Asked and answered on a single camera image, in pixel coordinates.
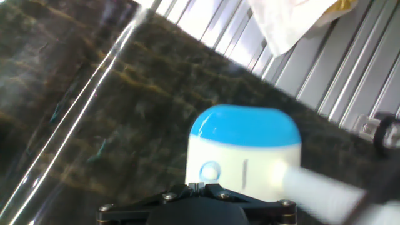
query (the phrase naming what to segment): corrugated metal panel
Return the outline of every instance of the corrugated metal panel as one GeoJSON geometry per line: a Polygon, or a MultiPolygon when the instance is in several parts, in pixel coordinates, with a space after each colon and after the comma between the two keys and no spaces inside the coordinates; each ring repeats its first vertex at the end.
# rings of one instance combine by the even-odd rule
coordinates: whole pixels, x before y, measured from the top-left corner
{"type": "Polygon", "coordinates": [[[279,57],[246,0],[163,0],[157,13],[345,129],[360,114],[400,115],[397,0],[359,1],[279,57]]]}

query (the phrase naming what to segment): black metal bracket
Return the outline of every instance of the black metal bracket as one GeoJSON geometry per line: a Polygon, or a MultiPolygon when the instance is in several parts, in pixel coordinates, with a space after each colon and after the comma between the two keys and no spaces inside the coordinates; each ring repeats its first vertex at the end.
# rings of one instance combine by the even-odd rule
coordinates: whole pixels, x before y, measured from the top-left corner
{"type": "Polygon", "coordinates": [[[96,220],[98,224],[146,224],[155,209],[185,199],[192,199],[194,202],[197,199],[225,202],[240,208],[249,222],[297,223],[297,207],[292,201],[264,202],[224,189],[219,184],[204,185],[204,183],[192,183],[188,186],[175,185],[169,191],[148,197],[130,206],[100,207],[96,213],[96,220]]]}

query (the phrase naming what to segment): white plastic tube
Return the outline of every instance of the white plastic tube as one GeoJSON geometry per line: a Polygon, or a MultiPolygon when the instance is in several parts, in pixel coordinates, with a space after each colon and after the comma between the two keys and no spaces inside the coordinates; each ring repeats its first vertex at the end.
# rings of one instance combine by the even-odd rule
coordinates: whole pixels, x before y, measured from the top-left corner
{"type": "MultiPolygon", "coordinates": [[[[286,199],[323,223],[341,224],[365,191],[307,169],[277,163],[272,186],[286,199]]],[[[373,206],[358,221],[363,225],[400,223],[400,203],[373,206]]]]}

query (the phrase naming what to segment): black mount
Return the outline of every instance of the black mount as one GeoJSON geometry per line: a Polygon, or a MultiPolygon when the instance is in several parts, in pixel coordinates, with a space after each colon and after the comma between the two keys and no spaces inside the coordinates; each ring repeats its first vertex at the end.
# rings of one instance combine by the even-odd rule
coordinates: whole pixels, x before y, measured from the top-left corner
{"type": "Polygon", "coordinates": [[[219,184],[191,183],[175,185],[130,206],[102,206],[96,220],[107,225],[292,225],[297,223],[297,207],[288,200],[260,201],[219,184]]]}

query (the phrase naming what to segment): screw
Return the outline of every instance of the screw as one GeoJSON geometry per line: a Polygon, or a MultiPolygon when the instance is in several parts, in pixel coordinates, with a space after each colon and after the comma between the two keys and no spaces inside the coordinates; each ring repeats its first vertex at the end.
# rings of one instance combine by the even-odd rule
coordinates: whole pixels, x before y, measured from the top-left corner
{"type": "Polygon", "coordinates": [[[278,202],[281,203],[283,206],[292,206],[292,205],[296,204],[293,201],[285,200],[285,199],[279,200],[278,202]]]}
{"type": "Polygon", "coordinates": [[[102,212],[105,212],[105,211],[110,210],[112,207],[114,207],[113,204],[105,204],[105,205],[101,206],[99,208],[99,210],[102,211],[102,212]]]}
{"type": "Polygon", "coordinates": [[[221,191],[218,193],[218,198],[221,200],[228,199],[231,196],[231,194],[227,191],[221,191]]]}
{"type": "Polygon", "coordinates": [[[172,192],[169,192],[169,193],[166,193],[166,194],[162,194],[162,198],[167,200],[167,201],[173,200],[176,197],[177,197],[177,195],[175,193],[172,193],[172,192]]]}

